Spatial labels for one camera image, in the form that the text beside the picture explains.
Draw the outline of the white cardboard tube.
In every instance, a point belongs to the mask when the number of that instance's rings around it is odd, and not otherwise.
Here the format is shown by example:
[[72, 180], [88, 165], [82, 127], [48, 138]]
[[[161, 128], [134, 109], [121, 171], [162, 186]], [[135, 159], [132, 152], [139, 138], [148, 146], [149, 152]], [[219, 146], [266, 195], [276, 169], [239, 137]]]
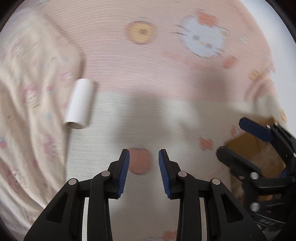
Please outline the white cardboard tube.
[[93, 94], [93, 81], [87, 78], [81, 78], [75, 81], [67, 104], [64, 124], [77, 130], [81, 130], [87, 126]]

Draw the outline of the brown cardboard box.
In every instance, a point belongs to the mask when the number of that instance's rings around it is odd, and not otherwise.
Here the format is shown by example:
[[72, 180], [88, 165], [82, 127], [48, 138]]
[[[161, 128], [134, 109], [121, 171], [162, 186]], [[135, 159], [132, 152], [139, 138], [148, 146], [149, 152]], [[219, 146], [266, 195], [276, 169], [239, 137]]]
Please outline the brown cardboard box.
[[226, 146], [258, 166], [264, 177], [278, 178], [285, 168], [285, 164], [270, 143], [246, 133], [236, 125], [230, 128], [231, 139]]

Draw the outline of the pink Hello Kitty blanket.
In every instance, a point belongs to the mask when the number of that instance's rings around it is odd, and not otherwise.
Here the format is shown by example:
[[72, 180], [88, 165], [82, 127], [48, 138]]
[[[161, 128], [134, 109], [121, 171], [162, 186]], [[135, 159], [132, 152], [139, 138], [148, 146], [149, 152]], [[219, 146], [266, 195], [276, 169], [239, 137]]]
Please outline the pink Hello Kitty blanket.
[[179, 203], [164, 192], [158, 152], [202, 180], [230, 173], [216, 149], [246, 116], [287, 119], [273, 56], [242, 1], [50, 1], [42, 12], [81, 51], [96, 82], [90, 126], [73, 131], [67, 175], [93, 177], [130, 151], [114, 240], [174, 240]]

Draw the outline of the cream patterned cloth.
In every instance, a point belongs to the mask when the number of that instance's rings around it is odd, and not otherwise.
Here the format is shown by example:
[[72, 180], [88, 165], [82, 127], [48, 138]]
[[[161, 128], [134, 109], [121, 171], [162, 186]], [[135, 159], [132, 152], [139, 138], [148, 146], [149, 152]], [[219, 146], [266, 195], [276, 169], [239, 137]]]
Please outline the cream patterned cloth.
[[65, 112], [79, 51], [31, 9], [1, 31], [1, 219], [17, 240], [65, 182]]

